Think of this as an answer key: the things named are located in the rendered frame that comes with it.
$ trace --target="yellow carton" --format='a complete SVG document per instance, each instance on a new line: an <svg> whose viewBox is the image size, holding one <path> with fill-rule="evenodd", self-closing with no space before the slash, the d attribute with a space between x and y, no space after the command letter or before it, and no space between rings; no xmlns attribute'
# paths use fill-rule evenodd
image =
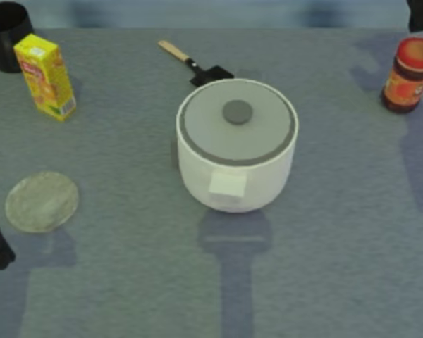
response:
<svg viewBox="0 0 423 338"><path fill-rule="evenodd" d="M76 102L58 45L30 34L14 51L37 108L58 121L68 118Z"/></svg>

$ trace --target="white pot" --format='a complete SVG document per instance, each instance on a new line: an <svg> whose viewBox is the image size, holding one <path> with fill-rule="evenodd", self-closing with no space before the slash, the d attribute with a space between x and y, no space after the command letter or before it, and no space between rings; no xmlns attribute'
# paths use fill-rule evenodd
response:
<svg viewBox="0 0 423 338"><path fill-rule="evenodd" d="M269 204L288 179L298 128L292 104L266 84L234 79L196 89L176 118L186 188L218 211Z"/></svg>

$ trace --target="wooden handle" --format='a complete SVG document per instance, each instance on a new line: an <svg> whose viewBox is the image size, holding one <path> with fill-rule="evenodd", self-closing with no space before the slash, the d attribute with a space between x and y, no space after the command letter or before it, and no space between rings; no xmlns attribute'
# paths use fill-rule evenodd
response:
<svg viewBox="0 0 423 338"><path fill-rule="evenodd" d="M171 53L172 55L174 55L176 58L178 58L180 61L185 62L187 61L190 57L188 55L186 55L185 53L183 53L179 48L177 48L176 46L174 46L173 44L167 42L167 41L160 41L158 43L158 45L164 49L165 51Z"/></svg>

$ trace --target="red lid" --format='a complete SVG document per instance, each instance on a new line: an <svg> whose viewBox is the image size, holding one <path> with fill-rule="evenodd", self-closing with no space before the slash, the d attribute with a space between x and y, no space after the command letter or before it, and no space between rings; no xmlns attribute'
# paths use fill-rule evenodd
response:
<svg viewBox="0 0 423 338"><path fill-rule="evenodd" d="M410 37L398 47L397 57L412 68L423 69L423 38Z"/></svg>

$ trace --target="red jar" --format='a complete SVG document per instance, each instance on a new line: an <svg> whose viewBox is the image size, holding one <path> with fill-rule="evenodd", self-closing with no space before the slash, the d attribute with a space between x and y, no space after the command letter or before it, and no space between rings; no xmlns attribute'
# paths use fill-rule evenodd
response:
<svg viewBox="0 0 423 338"><path fill-rule="evenodd" d="M423 95L423 39L411 37L401 42L393 68L382 90L381 99L388 110L409 113Z"/></svg>

